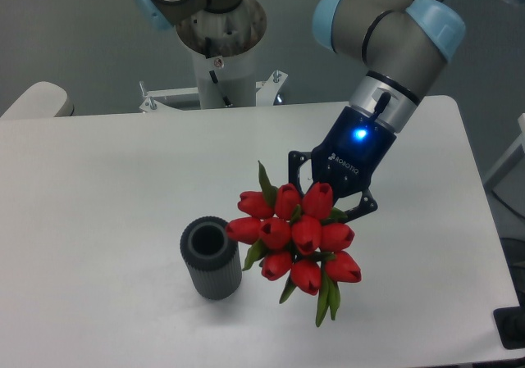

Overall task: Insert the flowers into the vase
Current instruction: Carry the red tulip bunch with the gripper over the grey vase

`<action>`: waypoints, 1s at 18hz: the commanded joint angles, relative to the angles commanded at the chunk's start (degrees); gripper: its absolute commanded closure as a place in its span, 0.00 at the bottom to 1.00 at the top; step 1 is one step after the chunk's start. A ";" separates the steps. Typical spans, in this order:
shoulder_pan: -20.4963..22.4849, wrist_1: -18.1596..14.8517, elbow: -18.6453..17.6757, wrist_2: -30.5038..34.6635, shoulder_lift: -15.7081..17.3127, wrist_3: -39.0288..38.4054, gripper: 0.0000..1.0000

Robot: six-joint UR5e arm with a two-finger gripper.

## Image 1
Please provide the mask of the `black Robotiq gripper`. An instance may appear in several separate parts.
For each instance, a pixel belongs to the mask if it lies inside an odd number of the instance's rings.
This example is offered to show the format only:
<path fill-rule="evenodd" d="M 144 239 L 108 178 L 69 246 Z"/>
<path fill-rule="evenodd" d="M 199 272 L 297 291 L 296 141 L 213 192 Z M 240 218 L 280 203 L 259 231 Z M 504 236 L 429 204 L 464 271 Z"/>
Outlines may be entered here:
<path fill-rule="evenodd" d="M 387 128 L 345 107 L 312 152 L 288 153 L 288 181 L 304 194 L 299 172 L 311 159 L 313 182 L 329 184 L 335 200 L 361 193 L 358 205 L 344 212 L 344 221 L 356 220 L 377 210 L 369 189 L 372 174 L 395 139 Z"/>

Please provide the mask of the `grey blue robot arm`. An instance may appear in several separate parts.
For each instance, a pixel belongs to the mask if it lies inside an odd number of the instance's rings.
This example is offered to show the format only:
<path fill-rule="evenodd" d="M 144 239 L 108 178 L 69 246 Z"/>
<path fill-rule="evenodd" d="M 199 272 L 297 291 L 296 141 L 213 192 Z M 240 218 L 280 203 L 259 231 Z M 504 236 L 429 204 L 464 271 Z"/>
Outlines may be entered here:
<path fill-rule="evenodd" d="M 191 52 L 202 108 L 262 103 L 253 50 L 267 18 L 256 0 L 135 0 L 156 28 L 175 30 Z M 450 62 L 465 24 L 445 0 L 321 0 L 313 14 L 316 41 L 358 58 L 367 74 L 324 140 L 311 152 L 290 152 L 289 181 L 299 186 L 309 162 L 314 182 L 334 199 L 359 193 L 359 204 L 337 211 L 346 223 L 377 209 L 369 186 L 377 166 Z"/>

